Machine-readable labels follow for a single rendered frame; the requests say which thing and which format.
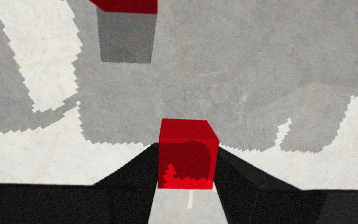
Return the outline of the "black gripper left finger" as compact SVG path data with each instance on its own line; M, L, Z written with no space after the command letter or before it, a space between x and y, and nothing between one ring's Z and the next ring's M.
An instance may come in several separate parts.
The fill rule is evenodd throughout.
M0 224L148 224L159 143L93 185L0 183Z

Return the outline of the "red cube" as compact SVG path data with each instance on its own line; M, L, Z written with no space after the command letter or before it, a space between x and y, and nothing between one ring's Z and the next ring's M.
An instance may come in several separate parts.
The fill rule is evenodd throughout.
M158 189L212 190L219 139L207 120L162 119Z
M157 0L89 0L109 12L157 14Z

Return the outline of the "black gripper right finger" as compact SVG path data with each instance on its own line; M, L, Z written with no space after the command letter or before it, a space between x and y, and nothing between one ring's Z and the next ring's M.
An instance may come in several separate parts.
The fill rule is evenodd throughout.
M358 189L300 190L220 146L214 184L228 224L358 224Z

